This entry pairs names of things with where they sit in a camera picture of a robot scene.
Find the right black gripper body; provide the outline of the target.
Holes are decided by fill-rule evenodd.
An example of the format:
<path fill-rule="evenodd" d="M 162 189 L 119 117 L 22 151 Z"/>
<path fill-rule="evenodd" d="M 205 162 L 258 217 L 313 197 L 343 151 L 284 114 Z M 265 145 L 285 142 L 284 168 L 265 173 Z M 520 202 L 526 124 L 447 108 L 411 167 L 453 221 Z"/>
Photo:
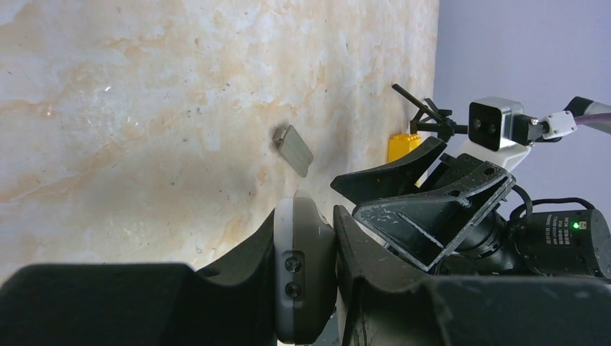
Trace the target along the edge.
<path fill-rule="evenodd" d="M 415 263 L 430 271 L 451 256 L 461 256 L 484 272 L 505 268 L 505 222 L 496 208 L 515 186 L 507 170 L 468 154 L 442 155 L 439 188 L 417 197 Z"/>

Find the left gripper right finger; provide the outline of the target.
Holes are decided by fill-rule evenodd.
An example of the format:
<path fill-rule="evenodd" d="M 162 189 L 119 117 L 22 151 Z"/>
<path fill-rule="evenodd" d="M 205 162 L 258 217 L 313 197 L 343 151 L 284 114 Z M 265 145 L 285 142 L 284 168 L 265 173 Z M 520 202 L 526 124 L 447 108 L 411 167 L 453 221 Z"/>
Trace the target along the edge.
<path fill-rule="evenodd" d="M 431 276 L 334 207 L 343 345 L 608 345 L 610 287 L 592 279 Z"/>

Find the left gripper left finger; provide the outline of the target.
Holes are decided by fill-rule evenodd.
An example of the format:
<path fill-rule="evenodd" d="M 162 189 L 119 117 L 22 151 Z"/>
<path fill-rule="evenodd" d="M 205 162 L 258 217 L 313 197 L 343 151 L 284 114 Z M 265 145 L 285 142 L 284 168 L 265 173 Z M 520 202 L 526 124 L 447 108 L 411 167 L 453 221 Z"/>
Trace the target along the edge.
<path fill-rule="evenodd" d="M 208 266 L 29 265 L 1 287 L 3 345 L 274 345 L 273 218 Z"/>

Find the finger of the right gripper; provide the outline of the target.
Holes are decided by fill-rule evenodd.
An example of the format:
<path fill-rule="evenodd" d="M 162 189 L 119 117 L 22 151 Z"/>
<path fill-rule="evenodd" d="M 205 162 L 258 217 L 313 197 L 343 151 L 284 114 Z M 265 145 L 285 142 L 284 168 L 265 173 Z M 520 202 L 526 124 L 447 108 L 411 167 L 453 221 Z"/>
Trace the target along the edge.
<path fill-rule="evenodd" d="M 440 157 L 447 144 L 428 137 L 412 152 L 391 163 L 335 177 L 330 187 L 356 205 L 419 190 L 416 182 Z"/>
<path fill-rule="evenodd" d="M 496 208 L 514 187 L 507 170 L 489 162 L 443 162 L 423 191 L 358 205 L 353 216 L 425 272 L 454 253 L 491 269 L 505 222 Z"/>

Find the grey white remote control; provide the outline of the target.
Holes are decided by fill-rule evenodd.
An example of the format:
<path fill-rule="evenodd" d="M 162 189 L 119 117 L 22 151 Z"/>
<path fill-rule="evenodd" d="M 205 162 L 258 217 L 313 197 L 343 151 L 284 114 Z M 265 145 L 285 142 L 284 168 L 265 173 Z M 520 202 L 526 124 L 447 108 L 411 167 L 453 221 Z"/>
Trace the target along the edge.
<path fill-rule="evenodd" d="M 274 209 L 275 333 L 313 344 L 336 305 L 336 233 L 304 190 Z"/>

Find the grey remote battery cover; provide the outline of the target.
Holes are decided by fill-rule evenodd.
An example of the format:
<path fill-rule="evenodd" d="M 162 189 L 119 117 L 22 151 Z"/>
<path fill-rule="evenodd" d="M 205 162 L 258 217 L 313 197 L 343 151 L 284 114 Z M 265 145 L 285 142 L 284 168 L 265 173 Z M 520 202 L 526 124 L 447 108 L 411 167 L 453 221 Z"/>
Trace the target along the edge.
<path fill-rule="evenodd" d="M 294 126 L 278 127 L 273 142 L 280 156 L 300 177 L 307 177 L 313 153 Z"/>

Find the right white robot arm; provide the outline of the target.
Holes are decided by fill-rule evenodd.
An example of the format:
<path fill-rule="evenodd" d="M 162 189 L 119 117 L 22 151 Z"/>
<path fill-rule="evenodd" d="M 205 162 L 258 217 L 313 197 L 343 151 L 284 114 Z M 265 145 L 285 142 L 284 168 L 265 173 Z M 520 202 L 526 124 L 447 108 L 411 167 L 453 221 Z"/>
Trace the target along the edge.
<path fill-rule="evenodd" d="M 610 229 L 591 203 L 536 213 L 538 201 L 506 169 L 445 149 L 428 138 L 331 187 L 354 203 L 357 221 L 429 274 L 610 277 Z"/>

